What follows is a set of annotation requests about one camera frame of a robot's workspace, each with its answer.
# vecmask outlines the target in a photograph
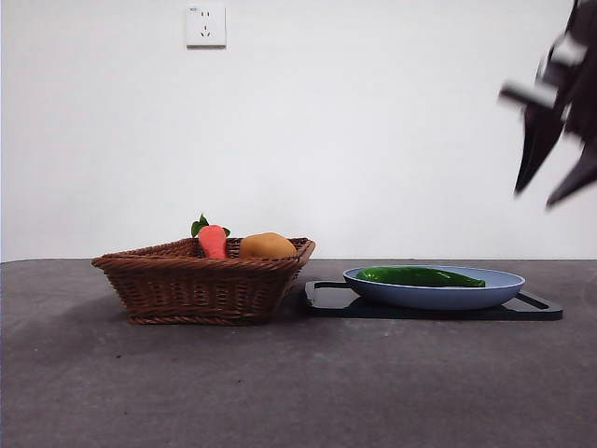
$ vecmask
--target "orange carrot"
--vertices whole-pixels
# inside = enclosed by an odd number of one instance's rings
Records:
[[[226,232],[217,224],[201,227],[199,244],[208,259],[225,259]]]

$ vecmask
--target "green chili pepper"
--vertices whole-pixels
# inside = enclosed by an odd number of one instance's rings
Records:
[[[485,287],[485,280],[421,266],[372,266],[359,271],[356,278],[411,287]]]

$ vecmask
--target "basket rim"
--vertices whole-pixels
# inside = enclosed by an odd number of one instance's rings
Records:
[[[291,257],[277,257],[277,258],[259,258],[259,257],[252,257],[246,259],[239,259],[239,258],[229,258],[229,259],[209,259],[209,258],[202,258],[202,257],[193,257],[187,255],[176,255],[176,256],[165,256],[165,255],[139,255],[134,254],[133,252],[138,251],[151,251],[151,250],[161,250],[165,249],[168,246],[172,245],[181,245],[184,243],[188,243],[190,240],[195,240],[196,238],[183,238],[180,240],[172,241],[170,243],[166,243],[163,245],[151,245],[148,247],[141,247],[138,249],[133,250],[126,250],[120,252],[113,252],[101,255],[100,257],[96,257],[91,261],[91,264],[95,267],[101,267],[103,262],[106,261],[116,261],[121,260],[122,262],[143,262],[148,261],[153,266],[160,266],[166,267],[169,265],[180,265],[183,262],[187,266],[192,266],[193,268],[198,268],[201,266],[219,266],[219,267],[250,267],[255,266],[255,264],[261,265],[271,265],[275,266],[281,261],[286,263],[295,261],[296,263],[306,263],[309,259],[309,256],[315,249],[315,242],[310,240],[309,238],[288,238],[290,242],[300,243],[301,247],[297,249],[297,255]],[[237,242],[242,240],[242,238],[227,238],[229,241]]]

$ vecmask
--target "brown woven basket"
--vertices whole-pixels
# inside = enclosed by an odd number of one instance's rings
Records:
[[[106,254],[91,264],[104,271],[132,323],[263,324],[294,284],[315,243],[290,239],[295,257],[239,259],[241,240],[227,240],[229,259],[206,259],[197,238],[186,238]]]

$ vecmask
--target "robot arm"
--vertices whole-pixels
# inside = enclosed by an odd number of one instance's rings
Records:
[[[582,61],[567,63],[553,57],[559,41],[569,36],[586,49]],[[577,135],[583,145],[576,166],[548,198],[552,206],[597,180],[597,0],[575,1],[564,35],[549,51],[537,83],[556,89],[553,104],[506,84],[500,97],[524,108],[524,145],[515,192],[531,182],[562,132]]]

